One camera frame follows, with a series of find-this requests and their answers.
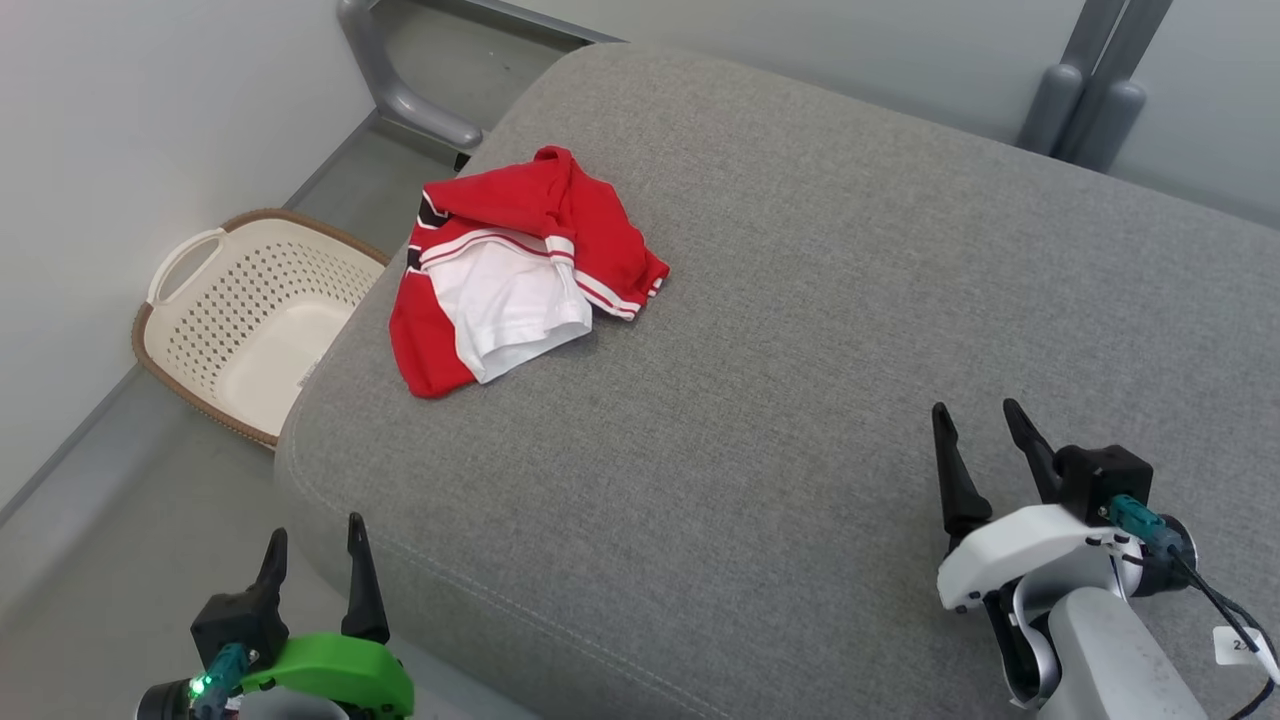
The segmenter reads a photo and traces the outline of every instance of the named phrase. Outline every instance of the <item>perforated basket side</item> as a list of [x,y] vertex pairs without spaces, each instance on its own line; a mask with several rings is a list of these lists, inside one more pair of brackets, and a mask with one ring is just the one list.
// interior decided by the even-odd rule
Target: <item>perforated basket side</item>
[[[224,223],[223,229],[230,233],[243,225],[265,219],[280,219],[305,227],[307,229],[324,234],[332,240],[335,240],[346,246],[352,247],[360,254],[375,260],[379,265],[385,266],[388,264],[387,255],[379,252],[378,250],[352,237],[349,233],[346,233],[338,228],[333,228],[324,223],[320,223],[312,218],[307,218],[306,215],[300,215],[297,213],[291,213],[288,210],[264,209],[264,210],[253,210],[251,213],[244,213]],[[175,378],[172,373],[165,370],[165,368],[161,366],[161,364],[157,363],[155,357],[152,357],[151,351],[148,351],[147,348],[147,342],[146,342],[147,323],[151,320],[151,315],[154,311],[154,307],[148,302],[142,304],[142,307],[138,310],[138,314],[133,322],[133,333],[132,333],[133,354],[134,356],[137,356],[138,363],[147,369],[147,372],[156,375],[156,378],[159,378],[166,387],[173,389],[183,400],[189,402],[192,406],[195,406],[197,410],[200,410],[216,423],[255,442],[259,442],[268,447],[275,447],[275,443],[278,442],[276,436],[264,432],[252,425],[248,425],[236,419],[234,416],[229,415],[228,413],[224,413],[214,404],[209,402],[206,398],[197,395],[197,392],[195,392],[193,388],[188,387],[183,380],[191,382],[192,384],[197,384],[198,389],[206,395],[212,395],[212,387],[214,387],[212,383],[216,380],[218,373],[225,364],[227,357],[234,351],[234,347],[239,345],[239,341],[246,338],[247,334],[252,332],[252,329],[256,328],[257,324],[260,324],[269,315],[270,310],[274,309],[274,305],[271,302],[273,299],[276,301],[283,301],[285,299],[284,296],[292,295],[292,292],[294,292],[289,290],[292,287],[289,284],[291,282],[298,286],[296,292],[307,291],[307,292],[324,293],[329,295],[335,300],[351,305],[358,302],[358,300],[364,297],[365,292],[367,292],[367,287],[361,288],[362,291],[358,292],[358,295],[356,295],[356,291],[352,287],[349,287],[349,282],[356,278],[340,275],[340,270],[339,270],[339,277],[330,277],[333,275],[334,270],[323,266],[321,264],[324,260],[325,259],[320,256],[307,258],[307,259],[293,256],[289,260],[288,268],[285,268],[283,263],[279,266],[274,266],[276,274],[284,272],[297,273],[296,279],[291,281],[289,278],[285,278],[283,283],[278,286],[269,286],[265,283],[260,286],[256,282],[257,278],[255,277],[259,274],[259,269],[248,266],[237,268],[233,272],[233,274],[229,275],[233,279],[219,278],[219,281],[223,281],[221,284],[216,282],[212,283],[210,286],[210,290],[206,291],[205,297],[202,297],[204,301],[207,301],[207,305],[198,304],[197,307],[193,307],[192,310],[201,314],[207,314],[210,311],[212,313],[223,311],[225,314],[228,311],[228,307],[239,307],[243,310],[243,318],[241,318],[239,310],[234,310],[234,313],[237,314],[229,316],[236,316],[237,318],[236,323],[219,324],[214,322],[207,322],[201,324],[196,322],[196,313],[192,313],[191,314],[192,316],[187,327],[180,329],[174,328],[174,332],[177,333],[183,333],[183,331],[187,331],[186,333],[183,333],[186,337],[183,342],[191,343],[188,346],[182,346],[180,350],[180,355],[183,355],[182,360],[187,361],[188,364],[186,368],[182,368],[184,370],[182,374],[186,375],[186,378]],[[236,284],[232,286],[234,287],[234,290],[232,290],[232,287],[228,286],[228,283],[234,283],[237,279],[241,278],[243,278],[243,288]],[[250,284],[250,279],[255,281],[253,284]],[[358,284],[365,286],[370,283],[360,282]],[[210,293],[223,295],[227,297],[214,299],[210,297]],[[177,345],[178,340],[174,336],[169,337],[169,342],[170,345],[166,347],[166,352],[172,352],[173,351],[172,348],[178,346]],[[175,364],[174,357],[166,357],[166,360],[170,364]]]

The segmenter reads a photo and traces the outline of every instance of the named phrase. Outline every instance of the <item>laundry basket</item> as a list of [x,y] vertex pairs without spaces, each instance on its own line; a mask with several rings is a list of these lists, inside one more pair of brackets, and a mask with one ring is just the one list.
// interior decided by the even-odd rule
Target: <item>laundry basket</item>
[[[165,292],[201,247],[207,259]],[[246,213],[165,259],[133,323],[133,352],[202,413],[275,447],[303,383],[385,265],[381,252],[305,215]]]

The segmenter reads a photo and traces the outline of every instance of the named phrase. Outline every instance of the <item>gray cushion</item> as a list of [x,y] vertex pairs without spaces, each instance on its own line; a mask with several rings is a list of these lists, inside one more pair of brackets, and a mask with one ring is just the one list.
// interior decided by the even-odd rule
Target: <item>gray cushion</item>
[[[547,143],[673,268],[653,305],[424,401],[393,264],[284,429],[297,542],[344,588],[364,512],[407,638],[553,717],[1015,715],[986,619],[938,605],[929,429],[946,401],[997,512],[1036,502],[1006,396],[1153,462],[1206,575],[1280,626],[1276,233],[635,45],[561,60],[467,172]],[[1252,697],[1202,597],[1135,605],[1211,716]]]

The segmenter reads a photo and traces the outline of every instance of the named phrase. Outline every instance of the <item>gray floor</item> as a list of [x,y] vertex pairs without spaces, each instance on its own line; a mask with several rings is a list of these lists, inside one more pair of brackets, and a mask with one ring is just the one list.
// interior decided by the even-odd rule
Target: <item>gray floor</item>
[[[575,46],[443,8],[456,13],[383,0],[378,15],[406,79],[484,127]],[[353,138],[296,209],[392,252],[408,236],[422,183],[453,176],[452,160],[451,150],[379,123]],[[160,389],[146,374],[131,383],[125,393]],[[200,669],[191,620],[211,593],[253,579],[268,537],[285,524],[269,451],[192,410],[173,415],[180,420],[163,450],[140,464],[69,556],[5,618],[0,716],[132,716],[148,685]],[[108,409],[100,421],[113,418]],[[335,630],[346,611],[344,597],[293,548],[283,596],[282,616],[294,634]],[[415,717],[531,717],[428,652],[398,638],[392,646],[419,687]]]

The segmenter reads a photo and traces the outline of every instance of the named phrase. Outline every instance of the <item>white wall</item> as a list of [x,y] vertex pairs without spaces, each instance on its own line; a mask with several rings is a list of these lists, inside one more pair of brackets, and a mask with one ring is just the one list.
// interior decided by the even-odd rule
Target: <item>white wall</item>
[[1174,3],[1111,174],[1280,227],[1280,4]]
[[1084,0],[508,0],[1011,142]]
[[371,110],[328,0],[0,4],[0,505],[133,365],[165,254]]

